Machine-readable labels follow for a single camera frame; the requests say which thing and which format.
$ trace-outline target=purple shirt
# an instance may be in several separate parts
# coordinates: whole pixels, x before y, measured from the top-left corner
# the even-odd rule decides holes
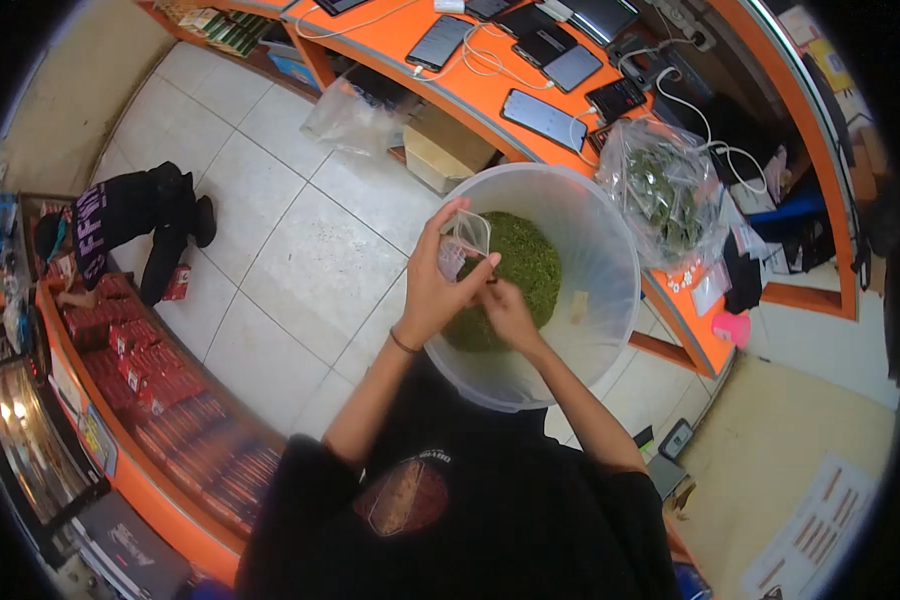
[[[83,277],[83,287],[93,290],[107,272],[107,252],[102,217],[107,207],[107,192],[98,183],[76,199],[72,209],[73,253],[76,270]]]

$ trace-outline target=black pants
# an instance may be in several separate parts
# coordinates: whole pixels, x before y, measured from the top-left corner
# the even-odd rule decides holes
[[[376,479],[414,453],[428,450],[444,432],[543,438],[546,409],[501,413],[462,397],[421,350],[404,377],[370,451],[366,476]]]
[[[187,249],[188,236],[197,224],[197,198],[193,174],[181,174],[172,162],[147,172],[154,177],[158,197],[157,225],[153,230],[153,249],[146,259],[140,281],[140,300],[154,306],[163,298],[167,286]]]

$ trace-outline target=black t-shirt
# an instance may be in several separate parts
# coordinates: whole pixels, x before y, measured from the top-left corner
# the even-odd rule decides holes
[[[363,482],[291,438],[238,596],[680,598],[647,475],[607,472],[542,432],[426,437],[378,443]]]
[[[120,174],[90,186],[73,203],[72,241],[83,287],[93,290],[107,272],[108,253],[158,224],[153,171]]]

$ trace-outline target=wrist bracelet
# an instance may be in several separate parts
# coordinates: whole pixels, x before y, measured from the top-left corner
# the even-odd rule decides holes
[[[393,340],[393,342],[396,344],[396,347],[398,349],[400,349],[401,351],[403,351],[404,353],[417,354],[420,352],[420,350],[414,350],[413,348],[409,347],[408,345],[404,345],[403,342],[400,342],[400,340],[396,339],[396,333],[394,333],[393,327],[390,328],[390,339]]]

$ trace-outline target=glass display case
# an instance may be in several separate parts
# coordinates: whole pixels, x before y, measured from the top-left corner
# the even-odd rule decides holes
[[[62,530],[109,483],[27,357],[0,361],[0,490],[24,534],[57,569],[77,551]]]

